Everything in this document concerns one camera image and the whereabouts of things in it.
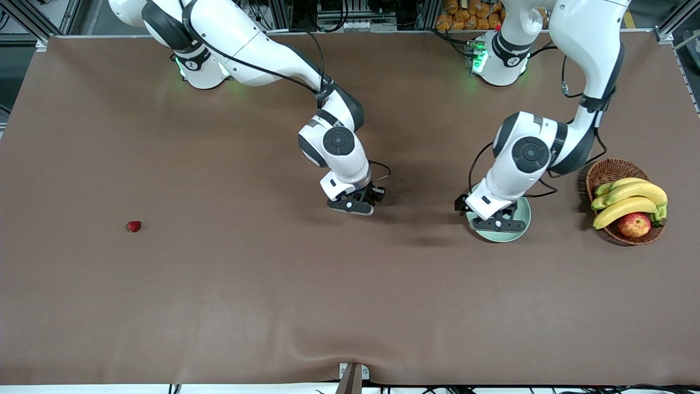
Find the pale green round plate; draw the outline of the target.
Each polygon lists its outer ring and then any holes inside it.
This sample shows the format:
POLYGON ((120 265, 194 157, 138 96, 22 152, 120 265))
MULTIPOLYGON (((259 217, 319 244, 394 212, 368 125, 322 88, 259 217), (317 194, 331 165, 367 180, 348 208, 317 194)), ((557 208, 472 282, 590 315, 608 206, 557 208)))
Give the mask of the pale green round plate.
MULTIPOLYGON (((527 199, 528 202, 529 202, 529 204, 530 204, 530 199, 528 199, 528 198, 525 197, 524 195, 521 195, 520 198, 517 199, 517 200, 520 200, 520 199, 527 199)), ((525 234, 525 232, 524 232, 524 233, 521 234, 520 236, 518 236, 518 235, 495 235, 495 236, 493 236, 493 234, 492 234, 492 235, 488 235, 488 234, 478 234, 475 230, 474 230, 474 232, 475 232, 477 235, 479 235, 480 237, 482 237, 483 239, 488 240, 488 241, 490 241, 490 242, 495 242, 496 244, 506 244, 507 242, 513 242, 513 241, 515 241, 515 240, 517 240, 517 239, 520 239, 520 237, 522 237, 522 235, 525 234)))

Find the large yellow banana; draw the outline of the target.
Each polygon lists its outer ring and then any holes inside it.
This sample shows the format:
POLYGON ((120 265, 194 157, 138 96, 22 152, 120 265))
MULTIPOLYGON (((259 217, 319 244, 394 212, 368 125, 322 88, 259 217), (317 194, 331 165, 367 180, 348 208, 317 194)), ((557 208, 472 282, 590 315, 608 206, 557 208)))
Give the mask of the large yellow banana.
POLYGON ((632 197, 643 197, 650 200, 657 207, 662 207, 668 203, 666 192, 649 182, 633 182, 610 189, 607 194, 596 197, 591 204, 594 211, 602 210, 609 205, 621 202, 632 197))

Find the aluminium frame profile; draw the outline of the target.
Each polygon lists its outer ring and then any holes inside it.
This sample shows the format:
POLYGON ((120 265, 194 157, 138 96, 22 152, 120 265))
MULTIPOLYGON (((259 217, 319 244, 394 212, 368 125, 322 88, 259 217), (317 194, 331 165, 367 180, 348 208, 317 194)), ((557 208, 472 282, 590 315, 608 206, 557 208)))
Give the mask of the aluminium frame profile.
POLYGON ((0 8, 45 47, 52 37, 70 35, 84 0, 0 0, 0 8))
POLYGON ((680 0, 654 33, 658 43, 672 45, 693 109, 700 117, 700 0, 680 0))

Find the brown wicker basket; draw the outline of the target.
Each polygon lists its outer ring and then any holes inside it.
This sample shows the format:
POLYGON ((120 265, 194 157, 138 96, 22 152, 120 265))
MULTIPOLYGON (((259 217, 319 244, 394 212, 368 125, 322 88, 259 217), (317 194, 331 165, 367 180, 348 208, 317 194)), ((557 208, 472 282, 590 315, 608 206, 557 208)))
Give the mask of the brown wicker basket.
MULTIPOLYGON (((632 164, 632 162, 628 160, 604 159, 593 164, 590 167, 590 169, 588 169, 588 172, 585 175, 585 190, 587 192, 588 199, 590 200, 591 204, 592 201, 596 198, 594 192, 600 185, 608 182, 615 182, 618 179, 626 177, 637 177, 647 180, 649 183, 654 184, 645 171, 643 171, 637 165, 632 164)), ((665 228, 665 224, 667 224, 667 206, 668 204, 663 205, 662 207, 657 207, 656 212, 647 213, 652 224, 652 229, 649 231, 648 234, 646 234, 643 237, 640 237, 639 239, 628 239, 627 237, 624 237, 622 234, 620 234, 620 232, 616 228, 617 220, 609 224, 607 227, 598 230, 604 231, 612 239, 617 241, 618 244, 651 244, 652 242, 655 242, 655 240, 659 239, 663 234, 663 229, 665 228)), ((597 213, 600 210, 594 211, 592 209, 592 211, 596 217, 597 213)))

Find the small greenish yellow banana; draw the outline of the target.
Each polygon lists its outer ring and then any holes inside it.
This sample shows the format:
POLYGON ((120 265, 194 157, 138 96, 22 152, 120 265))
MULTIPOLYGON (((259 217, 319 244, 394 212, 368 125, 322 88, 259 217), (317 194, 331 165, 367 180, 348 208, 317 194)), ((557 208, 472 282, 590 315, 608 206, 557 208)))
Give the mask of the small greenish yellow banana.
POLYGON ((637 183, 637 182, 645 182, 648 183, 647 180, 637 178, 637 177, 626 177, 622 179, 618 179, 615 182, 608 182, 605 184, 600 185, 594 192, 595 197, 598 197, 600 195, 605 195, 608 194, 611 190, 626 185, 630 183, 637 183))

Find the aluminium frame post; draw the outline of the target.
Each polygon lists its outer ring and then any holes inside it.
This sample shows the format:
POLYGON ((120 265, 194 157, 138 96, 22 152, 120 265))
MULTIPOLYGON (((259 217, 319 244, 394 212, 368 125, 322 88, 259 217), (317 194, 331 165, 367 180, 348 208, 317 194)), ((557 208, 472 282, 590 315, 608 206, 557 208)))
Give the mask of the aluminium frame post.
POLYGON ((267 0, 273 19, 273 30, 290 30, 293 0, 267 0))
POLYGON ((442 13, 443 0, 417 0, 418 15, 415 22, 416 30, 435 29, 438 17, 442 13))

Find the red yellow apple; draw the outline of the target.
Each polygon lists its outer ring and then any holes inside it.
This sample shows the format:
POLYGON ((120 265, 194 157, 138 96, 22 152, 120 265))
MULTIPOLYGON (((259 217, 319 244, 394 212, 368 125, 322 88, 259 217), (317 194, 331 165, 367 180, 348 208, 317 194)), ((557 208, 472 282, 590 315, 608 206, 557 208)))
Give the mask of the red yellow apple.
POLYGON ((616 228, 628 239, 639 239, 649 233, 652 224, 646 213, 633 212, 620 217, 616 222, 616 228))

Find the orange bread roll pile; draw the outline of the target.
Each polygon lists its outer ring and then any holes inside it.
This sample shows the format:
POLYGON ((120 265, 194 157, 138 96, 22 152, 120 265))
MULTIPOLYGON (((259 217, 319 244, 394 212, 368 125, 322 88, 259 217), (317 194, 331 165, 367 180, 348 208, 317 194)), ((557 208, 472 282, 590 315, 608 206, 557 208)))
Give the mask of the orange bread roll pile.
POLYGON ((505 19, 500 0, 442 0, 435 29, 438 31, 497 30, 505 19))

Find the brown table mat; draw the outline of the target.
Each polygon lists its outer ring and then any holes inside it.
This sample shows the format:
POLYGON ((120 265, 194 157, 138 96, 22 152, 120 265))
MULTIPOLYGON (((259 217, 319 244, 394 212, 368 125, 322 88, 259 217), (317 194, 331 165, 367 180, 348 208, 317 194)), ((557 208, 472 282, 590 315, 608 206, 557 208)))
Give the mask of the brown table mat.
POLYGON ((345 362, 387 385, 700 385, 700 117, 673 48, 622 39, 600 134, 670 199, 637 247, 590 228, 575 174, 509 244, 453 211, 507 115, 572 118, 559 51, 493 88, 428 33, 320 37, 393 170, 364 217, 326 207, 302 88, 200 91, 151 38, 53 38, 0 139, 0 385, 326 381, 345 362))

